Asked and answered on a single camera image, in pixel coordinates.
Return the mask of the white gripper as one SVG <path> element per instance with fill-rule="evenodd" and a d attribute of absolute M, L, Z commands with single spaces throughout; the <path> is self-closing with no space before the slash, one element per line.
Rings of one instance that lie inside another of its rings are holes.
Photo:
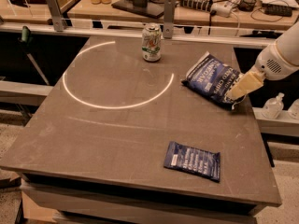
<path fill-rule="evenodd" d="M 263 86 L 263 81 L 281 80 L 299 70 L 299 48 L 295 45 L 270 44 L 257 57 L 255 64 L 227 91 L 237 100 Z"/>

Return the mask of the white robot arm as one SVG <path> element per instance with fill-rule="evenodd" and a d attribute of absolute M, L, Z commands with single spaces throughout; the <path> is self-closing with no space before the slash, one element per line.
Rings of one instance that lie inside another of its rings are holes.
<path fill-rule="evenodd" d="M 299 70 L 299 23 L 284 32 L 258 55 L 255 64 L 226 92 L 237 100 L 260 89 L 267 80 L 281 80 Z"/>

